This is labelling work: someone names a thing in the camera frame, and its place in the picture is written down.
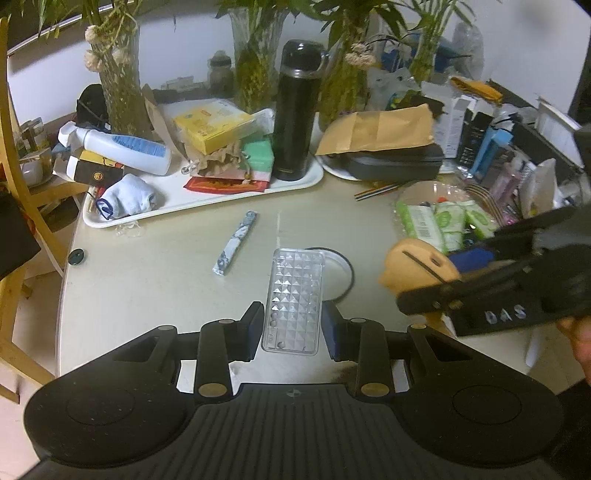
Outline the green tissue pack middle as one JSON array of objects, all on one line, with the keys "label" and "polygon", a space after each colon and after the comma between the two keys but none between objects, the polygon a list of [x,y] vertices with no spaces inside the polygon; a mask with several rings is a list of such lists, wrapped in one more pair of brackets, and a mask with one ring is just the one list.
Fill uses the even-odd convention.
[{"label": "green tissue pack middle", "polygon": [[461,250],[466,226],[463,207],[454,202],[439,203],[435,209],[435,220],[443,235],[447,251]]}]

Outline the glass vase right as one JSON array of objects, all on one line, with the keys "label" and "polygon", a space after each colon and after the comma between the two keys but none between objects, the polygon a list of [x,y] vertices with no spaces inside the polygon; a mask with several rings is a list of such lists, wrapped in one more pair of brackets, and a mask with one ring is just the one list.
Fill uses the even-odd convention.
[{"label": "glass vase right", "polygon": [[318,1],[314,10],[329,26],[329,67],[322,81],[318,125],[325,131],[342,114],[358,110],[365,94],[366,74],[352,65],[346,55],[356,56],[370,25],[374,1]]}]

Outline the grey patterned stick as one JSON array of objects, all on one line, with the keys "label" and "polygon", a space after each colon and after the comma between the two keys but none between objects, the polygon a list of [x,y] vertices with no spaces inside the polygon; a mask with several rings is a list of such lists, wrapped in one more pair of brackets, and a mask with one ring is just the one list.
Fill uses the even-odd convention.
[{"label": "grey patterned stick", "polygon": [[252,229],[252,225],[256,222],[257,216],[259,216],[259,213],[256,211],[249,210],[245,213],[245,217],[242,218],[242,221],[235,229],[235,232],[230,236],[228,242],[226,242],[223,247],[221,254],[219,254],[216,259],[216,262],[212,267],[212,272],[214,272],[214,274],[224,276],[225,272],[228,271],[232,259],[235,257],[235,253],[242,245],[242,241],[245,240],[245,237],[249,234],[249,230]]}]

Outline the glass vase middle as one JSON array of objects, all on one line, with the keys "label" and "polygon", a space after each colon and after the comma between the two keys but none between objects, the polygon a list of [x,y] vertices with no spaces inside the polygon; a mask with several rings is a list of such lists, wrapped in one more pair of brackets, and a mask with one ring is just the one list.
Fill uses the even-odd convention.
[{"label": "glass vase middle", "polygon": [[235,102],[247,113],[270,107],[276,92],[276,52],[287,1],[221,1],[235,45]]}]

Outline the green box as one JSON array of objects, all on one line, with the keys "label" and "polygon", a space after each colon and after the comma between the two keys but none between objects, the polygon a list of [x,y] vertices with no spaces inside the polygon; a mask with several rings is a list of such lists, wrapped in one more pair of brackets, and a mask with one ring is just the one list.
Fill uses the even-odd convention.
[{"label": "green box", "polygon": [[274,155],[269,137],[252,135],[245,138],[242,142],[242,156],[250,179],[270,182]]}]

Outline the black hat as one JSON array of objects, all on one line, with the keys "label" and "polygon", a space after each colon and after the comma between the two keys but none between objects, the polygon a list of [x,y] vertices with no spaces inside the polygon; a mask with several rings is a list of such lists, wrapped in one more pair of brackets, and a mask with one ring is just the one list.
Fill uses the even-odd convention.
[{"label": "black hat", "polygon": [[102,132],[111,131],[103,88],[100,84],[88,85],[76,102],[76,124]]}]

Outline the clear plastic phone case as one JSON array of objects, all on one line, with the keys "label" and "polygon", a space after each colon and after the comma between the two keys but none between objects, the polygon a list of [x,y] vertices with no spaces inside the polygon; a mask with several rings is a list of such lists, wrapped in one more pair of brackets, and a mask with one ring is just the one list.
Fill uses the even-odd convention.
[{"label": "clear plastic phone case", "polygon": [[317,354],[324,271],[321,251],[278,248],[273,252],[263,324],[264,351]]}]

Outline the wicker basket with tissues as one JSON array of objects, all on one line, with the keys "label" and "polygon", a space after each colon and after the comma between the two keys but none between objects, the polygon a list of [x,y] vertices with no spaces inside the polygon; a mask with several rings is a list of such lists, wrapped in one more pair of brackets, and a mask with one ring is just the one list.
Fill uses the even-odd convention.
[{"label": "wicker basket with tissues", "polygon": [[472,185],[416,182],[401,190],[393,210],[399,237],[424,241],[444,254],[490,239],[505,225],[489,192]]}]

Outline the black cloth on chair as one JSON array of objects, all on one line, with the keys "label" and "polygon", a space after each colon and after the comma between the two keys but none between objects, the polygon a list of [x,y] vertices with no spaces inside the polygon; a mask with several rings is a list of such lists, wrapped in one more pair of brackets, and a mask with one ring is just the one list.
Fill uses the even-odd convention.
[{"label": "black cloth on chair", "polygon": [[0,200],[0,279],[23,266],[41,250],[17,201],[7,191]]}]

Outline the white rolled sock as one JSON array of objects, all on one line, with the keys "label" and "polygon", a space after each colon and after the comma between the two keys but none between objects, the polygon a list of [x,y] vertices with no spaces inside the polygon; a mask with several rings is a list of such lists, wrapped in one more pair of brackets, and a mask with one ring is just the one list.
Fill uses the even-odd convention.
[{"label": "white rolled sock", "polygon": [[156,191],[141,178],[126,174],[106,189],[95,205],[105,220],[141,214],[157,207]]}]

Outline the brown paper envelope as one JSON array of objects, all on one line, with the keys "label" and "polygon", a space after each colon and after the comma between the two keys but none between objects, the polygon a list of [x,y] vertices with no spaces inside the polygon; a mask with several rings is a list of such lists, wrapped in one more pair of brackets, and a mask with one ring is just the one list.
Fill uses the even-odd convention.
[{"label": "brown paper envelope", "polygon": [[325,129],[317,155],[417,148],[433,142],[433,116],[427,104],[392,111],[356,112]]}]

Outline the red packet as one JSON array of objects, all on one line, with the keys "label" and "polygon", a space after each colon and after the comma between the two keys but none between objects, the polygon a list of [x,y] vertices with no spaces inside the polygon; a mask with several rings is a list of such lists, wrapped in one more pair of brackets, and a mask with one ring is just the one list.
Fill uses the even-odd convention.
[{"label": "red packet", "polygon": [[267,186],[269,184],[266,181],[191,177],[183,188],[204,194],[235,195],[246,192],[263,192]]}]

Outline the crumpled brown paper bag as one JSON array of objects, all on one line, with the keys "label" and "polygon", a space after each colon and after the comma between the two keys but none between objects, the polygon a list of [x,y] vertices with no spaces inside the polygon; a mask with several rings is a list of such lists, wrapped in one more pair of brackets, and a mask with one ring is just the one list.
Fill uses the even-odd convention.
[{"label": "crumpled brown paper bag", "polygon": [[201,153],[190,146],[186,146],[185,150],[188,164],[181,168],[183,175],[242,181],[252,179],[249,155],[243,153],[240,140],[209,154]]}]

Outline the orange cartoon figure case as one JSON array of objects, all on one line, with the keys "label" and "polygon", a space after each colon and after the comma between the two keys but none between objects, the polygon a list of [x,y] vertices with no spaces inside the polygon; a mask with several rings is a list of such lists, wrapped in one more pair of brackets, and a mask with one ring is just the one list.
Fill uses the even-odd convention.
[{"label": "orange cartoon figure case", "polygon": [[388,252],[379,282],[399,298],[407,291],[460,278],[454,264],[434,246],[419,239],[406,238]]}]

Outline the white blue lotion bottle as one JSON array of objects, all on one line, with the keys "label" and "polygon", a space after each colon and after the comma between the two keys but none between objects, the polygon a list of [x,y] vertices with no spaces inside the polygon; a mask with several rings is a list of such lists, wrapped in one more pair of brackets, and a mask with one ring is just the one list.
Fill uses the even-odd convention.
[{"label": "white blue lotion bottle", "polygon": [[58,141],[72,151],[84,149],[152,175],[166,175],[171,164],[171,151],[165,145],[135,136],[82,128],[73,121],[60,128]]}]

